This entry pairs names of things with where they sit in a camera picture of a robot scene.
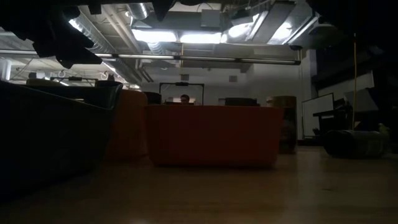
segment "person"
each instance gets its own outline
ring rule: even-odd
[[[180,97],[182,105],[189,105],[189,96],[184,94]]]

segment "whiteboard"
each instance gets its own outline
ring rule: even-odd
[[[331,93],[302,103],[304,137],[315,136],[313,129],[319,129],[319,119],[314,117],[313,114],[333,110],[333,100],[333,94]]]

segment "ceiling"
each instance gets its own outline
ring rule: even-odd
[[[234,6],[235,1],[222,1],[209,4],[201,4],[199,6],[184,6],[180,3],[176,3],[171,12],[192,12],[200,13],[202,9],[211,9],[227,11],[230,8],[238,7]],[[242,4],[250,3],[250,1],[241,1]],[[109,13],[109,7],[113,9],[115,14]],[[137,51],[151,54],[148,45],[145,42],[137,41],[131,32],[130,18],[126,16],[128,11],[126,4],[115,4],[112,6],[103,6],[103,9],[107,9],[106,12],[100,15],[91,15],[88,7],[81,6],[80,11],[82,16],[85,16],[93,28],[96,29],[105,40],[112,46],[116,53],[125,54],[136,54]],[[298,0],[296,7],[290,13],[288,19],[293,21],[303,21],[310,14],[311,9],[305,4],[304,0]],[[249,45],[247,43],[237,44],[181,44],[181,43],[162,43],[162,46],[168,54],[184,54],[184,55],[196,55],[196,56],[212,56],[212,57],[239,57],[239,58],[279,58],[279,59],[296,59],[297,53],[290,49],[288,45]],[[0,30],[0,49],[17,49],[17,50],[33,50],[32,42],[29,40],[22,41],[14,35]],[[26,79],[29,72],[32,71],[46,71],[52,75],[57,76],[61,71],[66,72],[68,75],[76,75],[83,77],[95,77],[98,79],[106,78],[107,73],[113,73],[105,64],[101,65],[74,65],[71,69],[64,69],[54,58],[39,59],[37,57],[23,57],[16,55],[1,55],[2,58],[10,58],[12,60],[12,75],[15,77],[15,82],[23,82]],[[136,68],[136,61],[132,59],[125,59],[124,62],[129,68]],[[146,60],[142,63],[144,69],[153,79],[154,82],[167,82],[165,77],[169,77],[170,82],[174,82],[179,79],[179,72],[181,66],[197,70],[217,70],[225,69],[226,71],[234,70],[235,73],[245,73],[250,64],[246,63],[223,63],[223,62],[204,62],[204,61],[155,61]],[[126,83],[123,79],[123,75],[117,76],[118,81]],[[148,82],[146,78],[142,79],[142,82]]]

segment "desk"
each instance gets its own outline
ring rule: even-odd
[[[104,167],[0,209],[0,223],[397,223],[398,160],[318,147],[274,170]]]

